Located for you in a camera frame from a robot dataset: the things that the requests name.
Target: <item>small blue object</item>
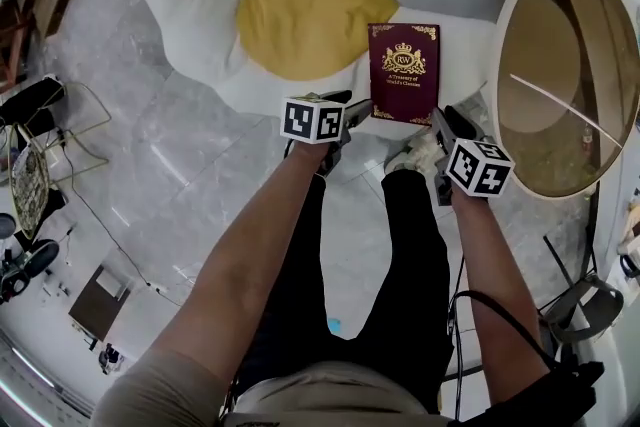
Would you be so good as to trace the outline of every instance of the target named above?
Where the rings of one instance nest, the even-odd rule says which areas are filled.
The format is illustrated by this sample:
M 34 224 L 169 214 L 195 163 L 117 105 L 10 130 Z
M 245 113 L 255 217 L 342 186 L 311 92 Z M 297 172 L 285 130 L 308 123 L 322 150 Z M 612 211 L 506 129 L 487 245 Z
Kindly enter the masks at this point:
M 342 322 L 338 319 L 328 319 L 327 323 L 329 324 L 329 331 L 331 331 L 332 334 L 337 335 L 340 333 Z

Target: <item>leg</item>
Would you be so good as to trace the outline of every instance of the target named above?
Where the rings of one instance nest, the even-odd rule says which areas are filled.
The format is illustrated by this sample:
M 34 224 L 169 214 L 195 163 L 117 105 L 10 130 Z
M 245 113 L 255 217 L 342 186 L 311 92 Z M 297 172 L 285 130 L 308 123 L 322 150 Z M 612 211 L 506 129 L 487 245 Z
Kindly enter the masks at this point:
M 302 370 L 322 357 L 329 337 L 320 266 L 326 183 L 314 176 L 260 326 L 237 374 L 237 395 L 265 379 Z
M 424 176 L 401 170 L 382 182 L 393 257 L 367 322 L 357 361 L 411 392 L 430 413 L 451 357 L 447 336 L 449 262 Z

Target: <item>floor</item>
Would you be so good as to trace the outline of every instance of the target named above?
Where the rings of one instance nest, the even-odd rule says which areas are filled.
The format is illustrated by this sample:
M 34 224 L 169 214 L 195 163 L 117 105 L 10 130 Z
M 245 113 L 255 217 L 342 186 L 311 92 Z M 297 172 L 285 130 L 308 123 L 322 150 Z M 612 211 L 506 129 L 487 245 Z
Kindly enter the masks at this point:
M 113 115 L 83 139 L 110 163 L 78 176 L 75 188 L 168 299 L 144 285 L 69 181 L 62 189 L 70 204 L 46 229 L 62 237 L 74 226 L 62 244 L 67 265 L 59 258 L 54 266 L 72 290 L 70 304 L 100 263 L 130 283 L 132 295 L 109 338 L 135 359 L 175 314 L 174 303 L 186 299 L 213 245 L 280 162 L 285 141 L 276 119 L 237 114 L 212 89 L 172 70 L 145 0 L 72 0 L 60 32 L 32 50 L 32 76 L 54 71 L 64 80 L 83 82 Z M 466 107 L 486 122 L 477 100 Z M 61 123 L 79 130 L 99 117 L 95 102 L 72 93 Z M 355 135 L 329 178 L 322 265 L 327 314 L 340 322 L 345 338 L 359 332 L 389 267 L 380 180 L 382 162 L 393 149 L 383 139 Z M 74 144 L 68 153 L 76 171 L 92 164 Z M 60 153 L 50 165 L 54 178 L 68 171 Z M 492 206 L 536 302 L 543 304 L 565 284 L 542 236 L 550 237 L 575 273 L 588 202 L 583 197 L 539 201 L 510 184 Z M 448 208 L 437 207 L 436 215 L 449 248 L 453 286 L 462 257 L 456 219 Z M 428 258 L 429 241 L 420 243 L 424 255 L 416 257 Z M 425 276 L 425 283 L 428 279 L 437 277 Z M 469 363 L 479 359 L 477 339 L 470 308 L 460 310 Z M 393 322 L 390 318 L 389 329 Z

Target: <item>yellow cushion center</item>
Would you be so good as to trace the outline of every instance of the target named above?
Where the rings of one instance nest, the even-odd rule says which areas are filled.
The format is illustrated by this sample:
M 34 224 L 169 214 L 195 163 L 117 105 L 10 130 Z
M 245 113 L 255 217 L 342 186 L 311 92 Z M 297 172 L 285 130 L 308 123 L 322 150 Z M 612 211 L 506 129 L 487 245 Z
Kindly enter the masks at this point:
M 316 80 L 366 52 L 367 24 L 397 9 L 395 0 L 241 0 L 236 22 L 254 61 L 288 80 Z

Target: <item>red book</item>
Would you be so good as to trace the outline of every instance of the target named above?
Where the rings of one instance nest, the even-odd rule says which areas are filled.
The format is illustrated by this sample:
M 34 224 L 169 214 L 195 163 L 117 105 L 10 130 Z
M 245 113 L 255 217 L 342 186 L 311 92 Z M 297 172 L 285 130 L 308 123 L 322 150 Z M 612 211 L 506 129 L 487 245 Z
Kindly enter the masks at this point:
M 369 24 L 373 117 L 431 126 L 440 86 L 440 27 Z

